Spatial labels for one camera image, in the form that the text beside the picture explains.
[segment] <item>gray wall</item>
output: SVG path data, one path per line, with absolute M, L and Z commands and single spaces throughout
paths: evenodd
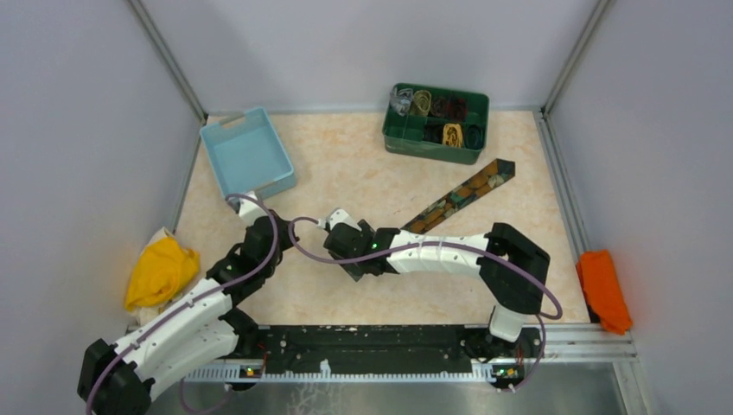
M 733 3 L 619 1 L 551 116 L 660 413 L 730 413 Z
M 204 108 L 381 109 L 411 81 L 542 105 L 596 0 L 145 0 Z
M 197 123 L 122 1 L 2 2 L 0 39 L 0 412 L 81 414 Z

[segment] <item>orange cloth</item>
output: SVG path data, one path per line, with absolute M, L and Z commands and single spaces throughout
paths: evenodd
M 633 322 L 623 301 L 609 252 L 605 249 L 586 252 L 580 256 L 576 268 L 585 301 L 601 318 L 601 326 L 618 335 L 626 333 Z

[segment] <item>light blue bin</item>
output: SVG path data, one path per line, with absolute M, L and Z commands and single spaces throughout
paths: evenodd
M 264 108 L 201 128 L 223 196 L 255 190 L 262 199 L 296 185 L 295 170 Z

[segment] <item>green plastic bin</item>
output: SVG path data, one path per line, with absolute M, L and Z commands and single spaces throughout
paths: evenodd
M 437 88 L 434 86 L 416 84 L 397 84 L 398 90 L 411 88 L 414 92 L 419 90 L 429 91 L 432 99 L 445 97 L 446 99 L 463 98 L 466 100 L 468 113 L 463 122 L 456 122 L 446 118 L 436 118 L 431 115 L 419 117 L 416 115 L 397 114 L 389 105 L 385 115 L 385 123 L 382 133 L 385 135 L 385 148 L 387 151 L 407 156 L 431 158 L 445 162 L 473 164 L 478 160 L 479 155 L 486 148 L 486 131 L 488 127 L 488 96 L 483 93 L 467 93 L 450 89 Z M 483 145 L 478 150 L 450 147 L 443 144 L 435 144 L 423 141 L 425 125 L 438 123 L 460 124 L 464 131 L 469 125 L 477 125 L 483 134 Z

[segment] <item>yellow cloth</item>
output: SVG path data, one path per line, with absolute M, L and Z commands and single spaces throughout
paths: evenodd
M 199 253 L 166 237 L 145 248 L 132 270 L 124 307 L 152 307 L 178 294 L 199 272 Z

